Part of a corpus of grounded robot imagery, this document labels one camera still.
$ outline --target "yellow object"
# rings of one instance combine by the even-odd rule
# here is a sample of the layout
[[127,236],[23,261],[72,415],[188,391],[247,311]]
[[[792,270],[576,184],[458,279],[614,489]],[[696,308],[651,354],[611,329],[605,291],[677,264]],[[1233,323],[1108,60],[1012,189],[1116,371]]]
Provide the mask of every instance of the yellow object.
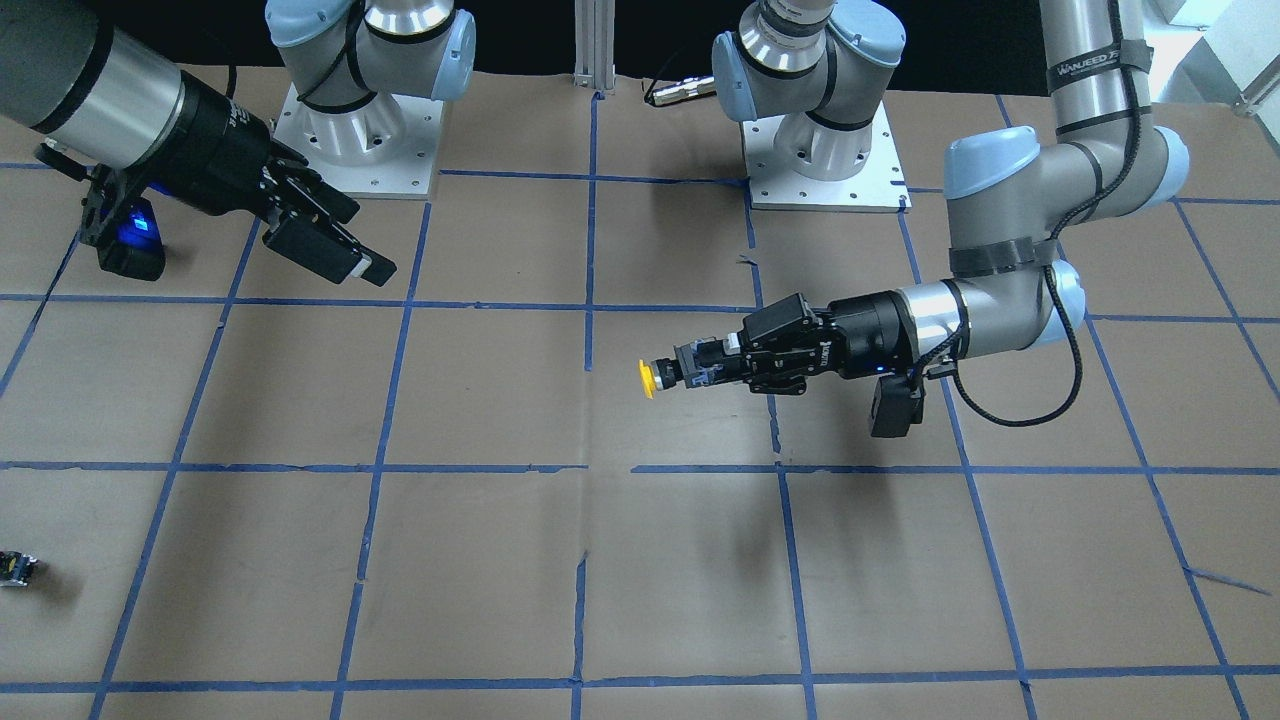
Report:
[[644,396],[653,400],[653,391],[658,389],[658,383],[653,379],[653,368],[644,360],[640,361],[640,382],[644,384]]

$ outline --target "robotic arm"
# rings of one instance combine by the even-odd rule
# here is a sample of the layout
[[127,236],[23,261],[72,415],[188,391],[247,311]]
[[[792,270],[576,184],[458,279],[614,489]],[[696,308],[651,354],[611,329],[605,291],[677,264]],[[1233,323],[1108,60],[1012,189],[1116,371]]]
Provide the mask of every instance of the robotic arm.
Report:
[[[872,434],[901,437],[922,421],[925,378],[957,375],[957,363],[1068,338],[1084,318],[1079,275],[1055,260],[1059,233],[1091,219],[1164,202],[1189,168],[1176,133],[1155,127],[1143,73],[1151,49],[1130,0],[1042,0],[1056,145],[1029,127],[954,142],[945,188],[952,278],[851,297],[814,310],[792,295],[748,315],[724,340],[698,340],[673,359],[640,364],[657,389],[742,382],[751,392],[800,395],[805,378],[879,375]],[[961,396],[970,402],[968,395]]]
[[[268,247],[330,282],[396,272],[343,227],[360,205],[266,123],[76,0],[0,0],[0,113],[50,138],[37,159],[90,181],[79,241],[105,270],[163,273],[150,187],[210,215],[248,210]],[[64,145],[99,164],[87,172]]]

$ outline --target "metal base plate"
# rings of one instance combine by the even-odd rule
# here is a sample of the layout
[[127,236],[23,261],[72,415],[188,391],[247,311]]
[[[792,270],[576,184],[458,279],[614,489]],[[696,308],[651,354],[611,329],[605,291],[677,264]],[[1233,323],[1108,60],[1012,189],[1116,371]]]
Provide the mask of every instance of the metal base plate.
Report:
[[338,165],[312,150],[302,129],[297,90],[291,85],[275,123],[275,138],[306,156],[312,169],[352,197],[430,200],[445,104],[440,100],[393,95],[404,115],[404,136],[372,165]]
[[742,150],[751,179],[751,208],[897,213],[911,208],[888,115],[881,104],[872,120],[872,151],[861,172],[845,181],[817,181],[790,169],[773,149],[782,117],[742,123]]

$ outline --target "black backdrop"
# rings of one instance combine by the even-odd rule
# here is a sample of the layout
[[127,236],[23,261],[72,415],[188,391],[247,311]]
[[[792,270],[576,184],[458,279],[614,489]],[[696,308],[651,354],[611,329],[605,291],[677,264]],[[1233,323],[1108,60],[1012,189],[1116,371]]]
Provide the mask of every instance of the black backdrop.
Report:
[[[175,63],[280,65],[265,0],[84,0]],[[750,0],[616,0],[616,69],[662,79],[710,74],[712,38]],[[878,0],[906,28],[893,90],[1046,95],[1036,0]],[[476,17],[476,69],[572,73],[573,1],[456,0]]]

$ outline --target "blue grid line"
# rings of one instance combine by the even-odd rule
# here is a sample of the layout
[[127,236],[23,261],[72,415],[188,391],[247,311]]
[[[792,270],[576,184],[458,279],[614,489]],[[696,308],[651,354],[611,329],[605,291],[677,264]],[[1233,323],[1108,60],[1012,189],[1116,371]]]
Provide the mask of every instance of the blue grid line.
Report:
[[813,661],[809,657],[809,625],[804,614],[804,589],[800,585],[800,556],[796,551],[795,524],[791,515],[791,488],[787,474],[780,468],[778,496],[782,501],[782,530],[787,541],[787,570],[791,574],[791,605],[796,615],[796,644],[800,652],[800,684],[804,687],[805,714],[818,720],[818,697],[813,689]]
[[58,264],[58,270],[54,272],[54,279],[49,281],[49,290],[45,291],[45,295],[40,296],[40,305],[36,306],[36,313],[27,323],[27,331],[22,333],[22,340],[18,341],[18,347],[14,348],[13,356],[9,357],[9,364],[5,366],[4,375],[0,375],[0,397],[4,397],[5,391],[9,389],[9,383],[13,380],[14,373],[18,372],[18,364],[22,363],[22,357],[27,354],[31,338],[36,336],[36,325],[40,324],[40,318],[44,316],[45,307],[49,306],[49,299],[54,293],[54,287],[58,286],[58,281],[61,279],[63,273],[67,272],[67,265],[72,260],[72,254],[76,252],[78,240],[78,233],[72,237],[70,243],[67,246],[67,252],[63,255],[61,263]]
[[[751,188],[742,186],[742,205],[746,214],[746,243],[755,249],[755,225],[751,223]],[[751,265],[751,288],[755,293],[755,306],[764,307],[763,279],[760,266]],[[787,546],[787,574],[791,578],[791,607],[796,623],[796,652],[800,659],[800,684],[804,688],[806,720],[818,720],[818,696],[813,689],[813,661],[809,656],[809,625],[804,611],[804,588],[800,583],[800,555],[796,550],[795,523],[791,512],[791,488],[787,474],[782,470],[782,429],[778,423],[778,404],[773,395],[765,396],[769,411],[769,438],[773,446],[773,471],[778,478],[778,501],[782,509],[782,532]]]
[[1196,205],[1280,205],[1280,200],[1234,200],[1230,197],[1181,197],[1176,202],[1192,202]]
[[582,655],[585,646],[585,625],[586,625],[586,553],[582,553],[582,560],[577,564],[577,570],[573,574],[573,675],[570,682],[573,684],[572,694],[570,696],[570,720],[581,720],[582,717]]
[[518,178],[518,179],[567,179],[580,182],[618,182],[618,183],[644,183],[644,184],[727,184],[739,187],[745,184],[742,178],[654,178],[643,176],[602,176],[596,172],[593,156],[588,174],[581,173],[525,173],[512,170],[440,170],[442,176],[460,176],[474,178]]
[[[1225,674],[1248,676],[1280,675],[1280,665],[1134,665],[1097,667],[1032,667],[1032,680],[1106,678],[1219,678]],[[986,683],[1018,680],[1016,670],[922,670],[899,673],[815,673],[815,685]],[[724,685],[799,685],[795,673],[763,675],[639,675],[576,682],[573,678],[415,678],[348,680],[347,692],[370,691],[522,691],[582,688],[709,688]],[[115,680],[109,693],[178,692],[332,692],[337,680]],[[90,694],[92,682],[0,683],[0,694]]]
[[[285,465],[255,462],[123,462],[123,461],[54,461],[54,460],[3,460],[4,470],[93,470],[155,473],[177,466],[179,473],[372,473],[374,465]],[[636,465],[631,474],[772,474],[782,469],[788,475],[831,473],[842,475],[943,475],[961,474],[963,465]],[[383,474],[524,474],[562,473],[586,470],[588,465],[415,465],[387,462]],[[1280,468],[1197,466],[1197,465],[970,465],[979,475],[1211,475],[1211,477],[1280,477]]]
[[596,178],[595,169],[599,161],[599,133],[600,114],[599,102],[604,99],[603,92],[591,94],[591,146],[590,146],[590,182],[586,186],[586,313],[582,318],[582,370],[591,372],[593,350],[595,346],[595,200]]
[[[1116,405],[1120,407],[1120,416],[1124,419],[1125,429],[1129,432],[1133,447],[1138,452],[1138,460],[1142,462],[1143,468],[1149,468],[1147,451],[1143,448],[1142,439],[1138,437],[1138,428],[1133,421],[1133,416],[1129,414],[1129,406],[1124,400],[1124,393],[1120,392],[1120,383],[1116,379],[1110,360],[1107,359],[1106,348],[1102,346],[1102,337],[1098,334],[1097,325],[1088,318],[1085,318],[1084,324],[1088,327],[1089,336],[1093,338],[1093,345],[1098,350],[1098,359],[1102,361],[1102,372],[1106,374],[1107,383],[1111,386],[1111,393],[1115,396]],[[1178,538],[1178,530],[1174,528],[1172,518],[1169,515],[1169,509],[1165,505],[1165,497],[1160,491],[1160,486],[1156,483],[1156,474],[1148,471],[1146,473],[1146,477],[1152,498],[1156,501],[1156,509],[1160,512],[1160,519],[1165,525],[1165,533],[1167,533],[1169,541],[1174,546],[1174,553],[1176,555],[1178,564],[1183,570],[1183,579],[1187,582],[1187,587],[1192,593],[1192,600],[1196,602],[1196,610],[1199,612],[1204,630],[1208,633],[1210,644],[1213,646],[1213,655],[1217,657],[1219,665],[1226,669],[1229,665],[1226,652],[1222,650],[1222,643],[1217,637],[1217,630],[1213,628],[1213,620],[1210,616],[1208,606],[1204,603],[1204,597],[1199,592],[1196,577],[1187,570],[1190,564],[1187,561],[1187,553],[1183,552],[1183,544]],[[1240,688],[1235,683],[1235,676],[1230,670],[1224,670],[1224,676],[1226,678],[1228,689],[1231,691],[1231,697],[1235,701],[1236,711],[1240,714],[1240,720],[1249,720],[1249,711],[1244,707],[1244,697],[1240,694]]]
[[1249,329],[1240,322],[1240,313],[1236,311],[1235,304],[1231,302],[1231,297],[1226,293],[1226,286],[1222,284],[1222,279],[1213,268],[1213,263],[1210,261],[1208,252],[1204,251],[1204,246],[1201,243],[1199,236],[1196,234],[1196,228],[1192,227],[1192,222],[1187,217],[1187,211],[1183,210],[1181,202],[1176,199],[1174,200],[1174,208],[1178,210],[1178,217],[1183,219],[1183,227],[1187,228],[1187,234],[1190,236],[1192,242],[1196,245],[1196,251],[1199,252],[1201,260],[1204,263],[1204,268],[1208,270],[1210,277],[1213,278],[1213,286],[1217,287],[1219,295],[1222,296],[1222,302],[1226,302],[1226,310],[1235,320],[1235,325],[1240,331],[1240,336],[1244,337],[1244,343],[1249,347],[1249,352],[1253,354],[1253,361],[1258,364],[1258,369],[1262,370],[1262,377],[1266,378],[1267,384],[1271,386],[1271,395],[1274,395],[1276,400],[1280,400],[1280,387],[1276,387],[1276,379],[1271,377],[1271,372],[1267,369],[1266,361],[1262,360],[1262,354],[1258,352],[1258,347],[1253,343],[1253,337],[1249,334]]
[[[915,255],[915,245],[911,242],[911,231],[906,227],[906,214],[899,211],[897,225],[902,232],[902,243],[906,247],[906,258],[911,264],[911,277],[919,284],[920,264]],[[1023,643],[1018,637],[1018,624],[1014,620],[1014,610],[1009,602],[1009,592],[1005,588],[1004,573],[1000,570],[1000,559],[996,556],[996,544],[991,537],[991,528],[987,524],[987,512],[982,506],[982,493],[978,492],[978,482],[974,479],[973,465],[969,462],[969,452],[964,443],[964,432],[960,428],[960,416],[956,414],[955,401],[951,398],[951,386],[943,383],[942,397],[947,405],[947,415],[951,420],[951,432],[955,436],[956,451],[960,454],[960,466],[964,470],[965,484],[969,487],[969,501],[973,505],[974,518],[978,523],[978,532],[982,536],[982,544],[987,553],[987,565],[991,568],[991,578],[996,587],[996,597],[1000,601],[1000,612],[1005,619],[1005,632],[1009,634],[1009,648],[1014,656],[1014,669],[1018,673],[1019,685],[1023,692],[1023,705],[1027,707],[1027,719],[1037,720],[1036,700],[1032,697],[1030,680],[1027,676],[1027,664],[1023,659]]]
[[413,318],[411,304],[417,292],[417,281],[422,272],[422,256],[426,252],[426,236],[431,224],[431,204],[422,206],[422,222],[417,232],[417,249],[413,252],[413,269],[408,277],[408,288],[404,291],[404,309],[401,311],[399,334],[396,340],[396,356],[392,360],[392,374],[387,387],[387,405],[383,411],[383,428],[378,436],[378,454],[374,459],[374,473],[369,480],[369,515],[365,519],[365,530],[360,541],[360,556],[356,561],[356,582],[351,588],[351,606],[347,610],[347,628],[342,639],[342,655],[338,660],[338,687],[333,692],[333,702],[329,706],[329,717],[338,720],[342,717],[342,701],[347,687],[347,674],[351,667],[351,653],[356,644],[356,624],[360,619],[360,606],[365,594],[365,582],[369,578],[369,555],[374,544],[374,527],[378,521],[378,500],[381,496],[383,471],[387,464],[387,446],[390,443],[392,423],[396,419],[396,398],[399,395],[401,372],[404,366],[404,351],[408,346],[410,325]]
[[192,425],[196,423],[196,413],[200,410],[200,402],[204,398],[205,387],[209,384],[209,375],[214,369],[214,359],[218,356],[218,348],[221,346],[223,333],[227,329],[227,320],[230,316],[233,307],[232,299],[236,297],[241,281],[244,278],[244,268],[248,265],[250,252],[253,250],[253,238],[257,237],[259,225],[260,220],[255,218],[252,227],[250,227],[248,237],[244,240],[244,250],[241,252],[239,264],[236,268],[236,275],[232,278],[232,286],[227,291],[223,310],[218,319],[218,327],[214,328],[214,336],[209,342],[209,351],[205,354],[205,364],[200,370],[200,379],[196,382],[196,389],[187,406],[187,415],[182,421],[182,429],[178,433],[178,442],[173,448],[170,466],[168,473],[165,473],[164,484],[160,487],[160,497],[156,498],[156,507],[151,515],[151,525],[147,528],[146,541],[142,544],[142,555],[138,557],[137,569],[133,571],[133,582],[129,584],[129,594],[125,597],[124,610],[120,614],[115,637],[111,641],[111,650],[108,653],[106,664],[102,667],[102,678],[99,680],[97,691],[93,693],[93,705],[88,714],[90,720],[97,720],[102,714],[102,703],[106,701],[108,688],[111,683],[111,678],[115,675],[115,666],[120,660],[120,651],[124,648],[124,638],[128,634],[129,625],[133,620],[133,610],[137,607],[138,596],[142,592],[142,582],[146,578],[147,566],[151,564],[151,553],[155,550],[156,538],[160,536],[160,523],[164,519],[164,511],[169,503],[169,496],[173,493],[174,479],[178,477],[178,464],[182,462],[182,454],[187,450],[187,439],[191,436]]

